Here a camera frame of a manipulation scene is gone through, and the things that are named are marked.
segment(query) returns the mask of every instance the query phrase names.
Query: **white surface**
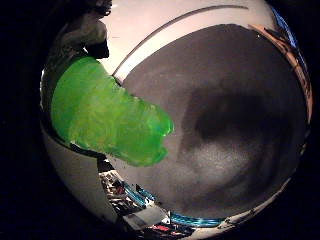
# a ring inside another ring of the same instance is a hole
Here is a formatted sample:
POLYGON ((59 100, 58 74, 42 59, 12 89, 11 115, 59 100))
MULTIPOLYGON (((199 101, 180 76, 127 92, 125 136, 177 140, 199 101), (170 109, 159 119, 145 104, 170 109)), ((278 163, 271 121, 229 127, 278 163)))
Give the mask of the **white surface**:
POLYGON ((102 189, 97 160, 59 145, 43 128, 42 133, 51 162, 70 192, 98 218, 115 223, 117 214, 102 189))

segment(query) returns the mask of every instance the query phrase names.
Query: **dark background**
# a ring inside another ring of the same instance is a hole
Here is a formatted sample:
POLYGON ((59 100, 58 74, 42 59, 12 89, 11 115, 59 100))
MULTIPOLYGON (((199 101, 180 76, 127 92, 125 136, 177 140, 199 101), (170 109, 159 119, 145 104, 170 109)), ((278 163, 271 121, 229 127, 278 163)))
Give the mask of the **dark background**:
MULTIPOLYGON (((318 0, 270 0, 296 33, 315 91, 309 145, 284 193, 253 220, 218 239, 317 239, 320 234, 318 0)), ((38 89, 48 48, 80 1, 12 1, 1 6, 0 239, 132 239, 85 210, 50 165, 38 123, 38 89)))

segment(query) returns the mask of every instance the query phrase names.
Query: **blue light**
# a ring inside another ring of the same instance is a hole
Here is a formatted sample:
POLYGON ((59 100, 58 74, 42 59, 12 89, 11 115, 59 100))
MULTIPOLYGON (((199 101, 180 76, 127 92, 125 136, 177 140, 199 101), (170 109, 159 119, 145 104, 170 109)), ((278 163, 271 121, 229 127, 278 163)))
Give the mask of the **blue light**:
POLYGON ((277 19, 277 22, 279 24, 279 26, 284 29, 288 35, 290 44, 292 47, 294 48, 298 48, 298 43, 297 43, 297 39, 294 36, 293 32, 291 31, 289 25, 287 24, 287 22, 283 19, 283 17, 281 17, 281 15, 274 9, 272 8, 272 11, 277 19))
POLYGON ((170 214, 170 220, 172 223, 187 225, 191 227, 217 227, 224 219, 204 219, 204 218, 191 218, 182 216, 176 213, 170 214))
POLYGON ((138 204, 140 207, 145 207, 146 206, 146 202, 145 202, 144 198, 140 194, 138 194, 135 191, 133 191, 131 189, 131 187, 127 183, 124 183, 124 189, 125 189, 126 193, 128 194, 128 196, 136 204, 138 204))
POLYGON ((155 201, 156 198, 151 194, 149 193, 148 191, 144 190, 143 188, 140 187, 140 189, 138 190, 138 193, 140 193, 142 196, 150 199, 151 201, 155 201))

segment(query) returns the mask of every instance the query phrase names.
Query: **green gel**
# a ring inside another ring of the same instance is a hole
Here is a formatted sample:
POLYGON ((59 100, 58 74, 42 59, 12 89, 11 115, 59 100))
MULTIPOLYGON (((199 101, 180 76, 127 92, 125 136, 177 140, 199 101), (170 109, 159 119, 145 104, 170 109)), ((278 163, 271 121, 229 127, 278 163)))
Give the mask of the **green gel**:
POLYGON ((66 142, 111 154, 133 166, 161 161, 167 154, 163 138, 173 131, 166 112, 130 95, 89 56, 73 62, 60 77, 51 120, 66 142))

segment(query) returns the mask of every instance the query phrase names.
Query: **gray surface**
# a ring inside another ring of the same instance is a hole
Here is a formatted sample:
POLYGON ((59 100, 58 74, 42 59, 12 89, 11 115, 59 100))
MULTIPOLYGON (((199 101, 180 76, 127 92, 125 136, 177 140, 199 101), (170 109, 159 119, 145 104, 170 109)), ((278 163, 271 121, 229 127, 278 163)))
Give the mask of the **gray surface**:
POLYGON ((235 215, 267 200, 297 167, 303 95, 285 58, 252 31, 220 25, 189 34, 138 65, 124 86, 163 107, 175 132, 159 164, 112 164, 168 210, 235 215))

